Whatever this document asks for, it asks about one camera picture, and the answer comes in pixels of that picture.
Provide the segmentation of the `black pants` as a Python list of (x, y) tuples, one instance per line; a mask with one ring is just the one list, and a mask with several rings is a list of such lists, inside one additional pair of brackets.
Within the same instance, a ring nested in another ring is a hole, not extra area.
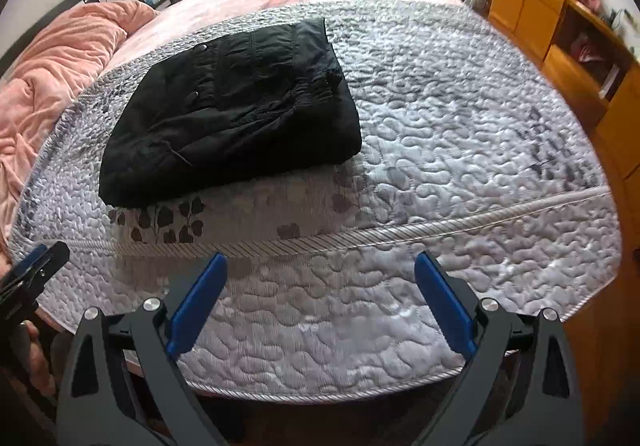
[(361, 149), (355, 101), (321, 17), (205, 41), (149, 68), (106, 144), (99, 196), (144, 208)]

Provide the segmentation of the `pink fleece blanket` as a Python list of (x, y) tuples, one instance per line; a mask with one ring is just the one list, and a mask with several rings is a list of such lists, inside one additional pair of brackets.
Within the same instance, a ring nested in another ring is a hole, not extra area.
[(58, 15), (1, 83), (1, 269), (14, 213), (37, 154), (62, 112), (119, 47), (158, 15), (139, 1), (80, 4)]

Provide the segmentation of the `dark headboard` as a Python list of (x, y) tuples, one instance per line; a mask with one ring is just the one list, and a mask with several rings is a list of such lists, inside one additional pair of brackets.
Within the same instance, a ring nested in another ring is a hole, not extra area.
[(60, 16), (66, 12), (66, 10), (70, 10), (77, 5), (97, 2), (99, 2), (99, 0), (63, 0), (60, 4), (54, 6), (52, 10), (45, 13), (2, 54), (0, 59), (1, 74), (5, 74), (8, 71), (14, 63), (14, 60), (29, 46), (29, 43), (35, 39), (35, 36), (54, 21), (57, 16)]

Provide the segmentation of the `grey quilted bedspread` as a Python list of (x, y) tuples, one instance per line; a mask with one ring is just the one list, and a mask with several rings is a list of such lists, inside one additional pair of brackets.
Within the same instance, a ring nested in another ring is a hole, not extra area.
[[(152, 65), (196, 44), (321, 17), (354, 96), (356, 157), (146, 210), (105, 204), (102, 154)], [(63, 241), (39, 303), (75, 330), (128, 312), (215, 253), (228, 280), (179, 366), (203, 392), (322, 403), (399, 392), (462, 365), (414, 281), (427, 252), (478, 296), (562, 318), (607, 287), (622, 237), (605, 172), (538, 69), (463, 6), (325, 2), (260, 10), (107, 71), (58, 120), (9, 236), (20, 260)]]

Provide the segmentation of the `orange wooden cabinet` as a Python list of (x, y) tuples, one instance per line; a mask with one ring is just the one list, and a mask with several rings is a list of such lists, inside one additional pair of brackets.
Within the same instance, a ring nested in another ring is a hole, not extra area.
[(488, 19), (542, 71), (605, 146), (639, 230), (639, 63), (577, 0), (492, 0)]

